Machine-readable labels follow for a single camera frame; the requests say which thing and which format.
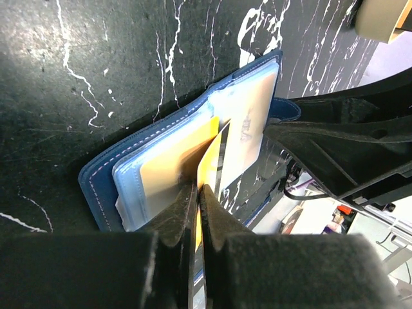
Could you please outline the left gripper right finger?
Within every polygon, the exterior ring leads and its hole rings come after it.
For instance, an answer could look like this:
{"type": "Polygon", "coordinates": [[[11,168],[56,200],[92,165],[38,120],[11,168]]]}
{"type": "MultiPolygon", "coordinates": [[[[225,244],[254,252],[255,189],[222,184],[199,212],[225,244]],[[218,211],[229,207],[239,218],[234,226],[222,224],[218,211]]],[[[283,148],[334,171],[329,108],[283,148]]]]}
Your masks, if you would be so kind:
{"type": "Polygon", "coordinates": [[[255,234],[200,192],[207,308],[400,308],[361,235],[255,234]]]}

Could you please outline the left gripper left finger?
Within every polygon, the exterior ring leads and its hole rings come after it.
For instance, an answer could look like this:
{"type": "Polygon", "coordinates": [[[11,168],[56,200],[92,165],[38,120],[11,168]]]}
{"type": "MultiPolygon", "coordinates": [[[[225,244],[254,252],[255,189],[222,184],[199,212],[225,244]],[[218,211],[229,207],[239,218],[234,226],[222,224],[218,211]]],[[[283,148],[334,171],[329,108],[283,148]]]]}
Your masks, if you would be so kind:
{"type": "Polygon", "coordinates": [[[1,245],[2,308],[191,308],[197,187],[134,232],[31,234],[1,245]]]}

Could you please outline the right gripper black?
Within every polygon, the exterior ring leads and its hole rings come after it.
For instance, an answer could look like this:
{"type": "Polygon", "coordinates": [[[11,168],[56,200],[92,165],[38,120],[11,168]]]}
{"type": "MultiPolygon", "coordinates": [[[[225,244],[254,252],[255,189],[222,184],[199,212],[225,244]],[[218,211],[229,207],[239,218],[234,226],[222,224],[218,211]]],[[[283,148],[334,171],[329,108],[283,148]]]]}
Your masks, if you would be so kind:
{"type": "Polygon", "coordinates": [[[363,208],[411,196],[411,69],[352,89],[294,98],[299,120],[269,124],[326,193],[363,208]]]}

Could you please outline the yellow black striped card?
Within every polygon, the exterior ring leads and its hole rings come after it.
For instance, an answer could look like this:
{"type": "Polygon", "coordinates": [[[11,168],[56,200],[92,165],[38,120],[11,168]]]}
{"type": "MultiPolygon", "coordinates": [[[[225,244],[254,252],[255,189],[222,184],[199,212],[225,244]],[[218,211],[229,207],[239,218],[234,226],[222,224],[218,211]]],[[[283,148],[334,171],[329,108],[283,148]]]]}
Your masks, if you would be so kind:
{"type": "MultiPolygon", "coordinates": [[[[221,175],[227,145],[230,124],[221,124],[219,117],[212,117],[202,128],[206,138],[196,166],[196,185],[199,190],[208,186],[214,197],[220,199],[221,175]]],[[[201,210],[196,213],[193,308],[205,308],[205,280],[203,278],[203,240],[201,227],[201,210]]]]}

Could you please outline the orange patterned credit card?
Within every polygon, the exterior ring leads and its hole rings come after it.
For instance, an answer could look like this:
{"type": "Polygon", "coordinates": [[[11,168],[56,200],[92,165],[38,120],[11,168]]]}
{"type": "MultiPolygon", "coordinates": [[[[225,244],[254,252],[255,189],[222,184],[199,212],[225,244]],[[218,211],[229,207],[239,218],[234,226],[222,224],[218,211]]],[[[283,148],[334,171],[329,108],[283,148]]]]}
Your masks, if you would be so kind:
{"type": "Polygon", "coordinates": [[[231,86],[218,97],[229,121],[219,191],[258,159],[276,81],[277,73],[265,73],[231,86]]]}

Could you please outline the blue card holder wallet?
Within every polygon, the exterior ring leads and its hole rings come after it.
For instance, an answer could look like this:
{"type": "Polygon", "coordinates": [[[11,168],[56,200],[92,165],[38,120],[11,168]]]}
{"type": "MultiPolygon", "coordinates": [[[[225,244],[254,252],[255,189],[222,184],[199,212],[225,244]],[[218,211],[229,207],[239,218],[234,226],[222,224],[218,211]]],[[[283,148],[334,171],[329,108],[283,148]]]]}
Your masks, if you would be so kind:
{"type": "Polygon", "coordinates": [[[293,102],[275,96],[282,58],[278,49],[258,57],[87,163],[78,181],[98,228],[133,232],[185,182],[221,194],[243,174],[259,157],[268,119],[300,117],[293,102]]]}

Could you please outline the beige plastic tray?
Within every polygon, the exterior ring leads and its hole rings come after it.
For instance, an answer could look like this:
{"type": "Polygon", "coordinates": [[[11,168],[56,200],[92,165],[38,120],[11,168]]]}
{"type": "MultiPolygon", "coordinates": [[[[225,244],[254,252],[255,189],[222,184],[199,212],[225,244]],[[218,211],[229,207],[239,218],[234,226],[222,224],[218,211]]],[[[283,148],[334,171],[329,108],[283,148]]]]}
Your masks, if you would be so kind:
{"type": "Polygon", "coordinates": [[[411,0],[364,0],[356,14],[358,36],[391,44],[411,32],[411,0]]]}

